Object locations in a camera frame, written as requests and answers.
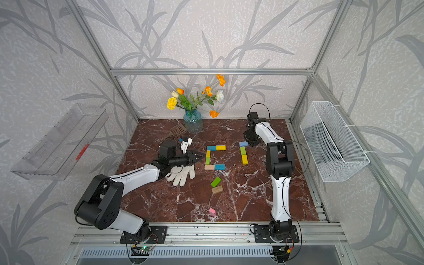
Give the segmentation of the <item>light blue block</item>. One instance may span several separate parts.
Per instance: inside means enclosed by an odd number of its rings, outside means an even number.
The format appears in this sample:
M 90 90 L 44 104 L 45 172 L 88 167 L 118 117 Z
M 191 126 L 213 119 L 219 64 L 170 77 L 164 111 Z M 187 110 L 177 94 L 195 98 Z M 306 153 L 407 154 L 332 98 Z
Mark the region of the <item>light blue block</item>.
M 246 147 L 249 146 L 249 143 L 247 141 L 239 142 L 240 147 Z

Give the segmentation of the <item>light wood block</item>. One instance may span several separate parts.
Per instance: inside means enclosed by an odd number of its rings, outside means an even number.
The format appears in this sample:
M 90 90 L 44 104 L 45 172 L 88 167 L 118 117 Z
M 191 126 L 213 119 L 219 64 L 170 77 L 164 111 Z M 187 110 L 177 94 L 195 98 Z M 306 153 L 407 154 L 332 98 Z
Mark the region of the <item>light wood block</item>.
M 215 165 L 205 165 L 204 167 L 205 170 L 215 170 Z

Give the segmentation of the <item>lime green block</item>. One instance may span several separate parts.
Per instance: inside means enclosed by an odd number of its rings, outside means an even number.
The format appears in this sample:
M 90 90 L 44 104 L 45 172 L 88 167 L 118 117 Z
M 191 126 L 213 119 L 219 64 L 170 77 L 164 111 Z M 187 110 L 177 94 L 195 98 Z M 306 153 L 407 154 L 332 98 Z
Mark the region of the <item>lime green block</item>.
M 241 155 L 242 156 L 247 156 L 247 152 L 246 152 L 246 149 L 245 149 L 244 146 L 243 147 L 240 147 L 240 151 L 241 151 Z

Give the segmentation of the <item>large yellow block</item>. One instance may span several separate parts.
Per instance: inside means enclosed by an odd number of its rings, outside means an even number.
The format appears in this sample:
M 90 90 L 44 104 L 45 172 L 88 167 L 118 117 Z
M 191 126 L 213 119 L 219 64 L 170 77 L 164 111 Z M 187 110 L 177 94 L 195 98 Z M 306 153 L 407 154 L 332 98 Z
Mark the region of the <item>large yellow block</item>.
M 225 151 L 226 150 L 226 146 L 225 145 L 216 145 L 216 151 Z

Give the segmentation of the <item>dark green block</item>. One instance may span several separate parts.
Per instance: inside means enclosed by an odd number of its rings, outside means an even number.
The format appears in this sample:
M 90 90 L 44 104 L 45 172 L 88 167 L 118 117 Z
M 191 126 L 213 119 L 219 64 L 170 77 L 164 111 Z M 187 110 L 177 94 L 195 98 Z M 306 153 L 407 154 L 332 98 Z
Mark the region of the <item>dark green block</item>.
M 211 186 L 213 188 L 217 187 L 221 182 L 221 178 L 220 177 L 216 177 L 215 180 L 211 183 Z

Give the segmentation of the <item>dark wood block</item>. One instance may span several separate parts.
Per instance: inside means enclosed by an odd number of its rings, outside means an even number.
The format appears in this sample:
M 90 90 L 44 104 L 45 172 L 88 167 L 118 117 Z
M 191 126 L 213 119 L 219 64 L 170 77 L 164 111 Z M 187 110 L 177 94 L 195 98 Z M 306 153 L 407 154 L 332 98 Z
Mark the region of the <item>dark wood block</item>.
M 223 186 L 217 186 L 212 188 L 212 193 L 213 194 L 219 194 L 222 193 L 224 191 Z

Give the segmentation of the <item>small yellow block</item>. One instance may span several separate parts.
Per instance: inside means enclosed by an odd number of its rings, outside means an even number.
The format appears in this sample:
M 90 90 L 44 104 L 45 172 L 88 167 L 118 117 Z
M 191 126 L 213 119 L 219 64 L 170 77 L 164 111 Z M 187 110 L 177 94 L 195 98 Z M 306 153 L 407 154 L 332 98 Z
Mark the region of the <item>small yellow block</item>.
M 243 165 L 248 165 L 248 158 L 247 155 L 241 155 L 242 157 L 242 164 Z

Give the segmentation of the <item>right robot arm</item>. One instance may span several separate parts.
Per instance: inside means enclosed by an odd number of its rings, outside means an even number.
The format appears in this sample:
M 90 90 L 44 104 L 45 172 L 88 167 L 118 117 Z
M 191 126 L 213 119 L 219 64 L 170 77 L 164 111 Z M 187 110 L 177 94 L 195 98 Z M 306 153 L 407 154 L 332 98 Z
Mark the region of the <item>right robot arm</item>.
M 282 241 L 292 231 L 292 217 L 289 210 L 289 185 L 295 169 L 294 147 L 290 140 L 284 140 L 265 119 L 256 112 L 247 115 L 248 126 L 244 137 L 249 145 L 266 145 L 266 170 L 271 177 L 273 207 L 269 233 L 272 239 Z

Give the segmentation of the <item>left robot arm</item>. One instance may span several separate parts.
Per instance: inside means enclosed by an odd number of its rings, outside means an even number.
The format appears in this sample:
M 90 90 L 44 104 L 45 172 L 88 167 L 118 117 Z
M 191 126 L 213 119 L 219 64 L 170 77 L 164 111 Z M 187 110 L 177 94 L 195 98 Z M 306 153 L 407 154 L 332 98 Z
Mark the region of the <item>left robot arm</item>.
M 177 141 L 164 140 L 157 159 L 144 167 L 111 177 L 95 176 L 75 207 L 75 218 L 81 218 L 99 230 L 121 230 L 141 239 L 150 236 L 149 222 L 121 210 L 121 200 L 129 192 L 163 179 L 178 167 L 189 168 L 206 157 L 205 153 L 186 147 L 178 152 L 177 147 Z

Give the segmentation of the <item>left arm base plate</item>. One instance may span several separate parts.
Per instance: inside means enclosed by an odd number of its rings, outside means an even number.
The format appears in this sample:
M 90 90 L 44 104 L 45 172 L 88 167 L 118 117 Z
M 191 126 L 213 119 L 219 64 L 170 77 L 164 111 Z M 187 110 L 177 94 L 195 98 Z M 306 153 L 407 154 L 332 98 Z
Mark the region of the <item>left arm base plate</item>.
M 167 226 L 149 226 L 142 227 L 136 234 L 131 234 L 126 231 L 122 233 L 120 244 L 164 244 Z

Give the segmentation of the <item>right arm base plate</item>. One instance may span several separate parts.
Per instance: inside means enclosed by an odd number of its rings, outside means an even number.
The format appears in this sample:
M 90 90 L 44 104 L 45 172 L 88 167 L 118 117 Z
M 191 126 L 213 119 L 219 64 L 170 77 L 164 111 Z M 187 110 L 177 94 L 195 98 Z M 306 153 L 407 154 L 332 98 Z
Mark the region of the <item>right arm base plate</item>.
M 299 233 L 295 225 L 291 226 L 291 229 L 284 231 L 277 231 L 271 228 L 269 225 L 258 225 L 251 224 L 249 229 L 255 237 L 255 243 L 264 244 L 264 243 L 278 243 L 278 244 L 294 244 L 300 243 Z

